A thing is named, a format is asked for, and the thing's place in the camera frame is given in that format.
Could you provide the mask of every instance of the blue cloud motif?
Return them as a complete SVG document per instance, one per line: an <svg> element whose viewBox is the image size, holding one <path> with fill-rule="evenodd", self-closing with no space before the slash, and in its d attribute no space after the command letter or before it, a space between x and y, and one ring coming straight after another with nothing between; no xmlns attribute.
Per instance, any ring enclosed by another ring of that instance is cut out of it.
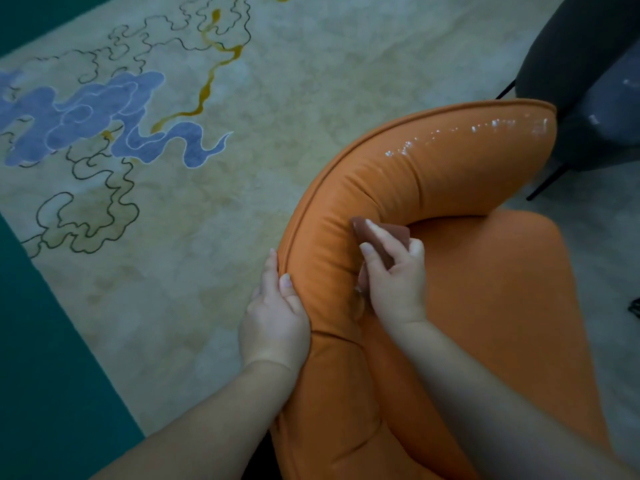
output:
<svg viewBox="0 0 640 480"><path fill-rule="evenodd" d="M144 163L158 158L173 138L182 138L186 142L184 164L197 168L210 156L224 151L231 135L226 133L210 150L202 147L202 127L190 121L177 123L167 132L141 136L138 125L147 112L145 106L164 83L160 72L124 72L106 84L86 84L62 103L55 102L56 90L48 86L36 88L17 101L7 101L4 95L19 77L20 72L0 71L0 132L18 118L33 119L7 154L7 166L39 162L56 150L100 134L112 121L121 121L124 127L111 145L111 154L134 157Z"/></svg>

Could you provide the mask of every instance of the black metal chair leg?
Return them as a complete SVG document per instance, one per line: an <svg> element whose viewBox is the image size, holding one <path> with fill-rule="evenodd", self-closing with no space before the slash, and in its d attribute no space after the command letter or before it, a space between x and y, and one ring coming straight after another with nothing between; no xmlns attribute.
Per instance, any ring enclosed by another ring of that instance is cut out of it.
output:
<svg viewBox="0 0 640 480"><path fill-rule="evenodd" d="M531 195L527 197L528 201L532 201L535 199L540 192L545 190L549 185L554 183L558 178L562 177L568 170L570 170L569 165L563 164L560 168L558 168L555 172L553 172L544 182L542 182L537 189L535 189Z"/></svg>
<svg viewBox="0 0 640 480"><path fill-rule="evenodd" d="M505 97L507 95L507 93L512 90L514 87L516 87L516 80L512 80L511 83L504 88L504 90L500 93L500 95L498 97L496 97L496 99L502 99L503 97Z"/></svg>

